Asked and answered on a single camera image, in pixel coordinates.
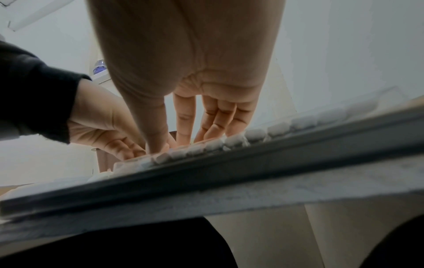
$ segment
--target black sleeve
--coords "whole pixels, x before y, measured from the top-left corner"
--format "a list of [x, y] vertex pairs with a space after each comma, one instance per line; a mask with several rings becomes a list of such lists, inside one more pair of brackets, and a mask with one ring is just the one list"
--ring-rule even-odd
[[84, 74], [51, 68], [35, 55], [0, 41], [0, 139], [14, 126], [19, 135], [41, 134], [69, 143], [69, 119]]

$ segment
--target hand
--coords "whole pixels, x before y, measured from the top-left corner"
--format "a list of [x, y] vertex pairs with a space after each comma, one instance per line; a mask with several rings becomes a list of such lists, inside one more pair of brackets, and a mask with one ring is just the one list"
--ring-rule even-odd
[[174, 92], [177, 142], [188, 144], [195, 95], [205, 113], [196, 141], [236, 134], [254, 113], [284, 0], [88, 1], [108, 69], [152, 152], [168, 127]]
[[[78, 85], [68, 128], [72, 143], [97, 147], [120, 160], [146, 154], [145, 141], [124, 100], [89, 80]], [[175, 145], [169, 135], [167, 148]]]

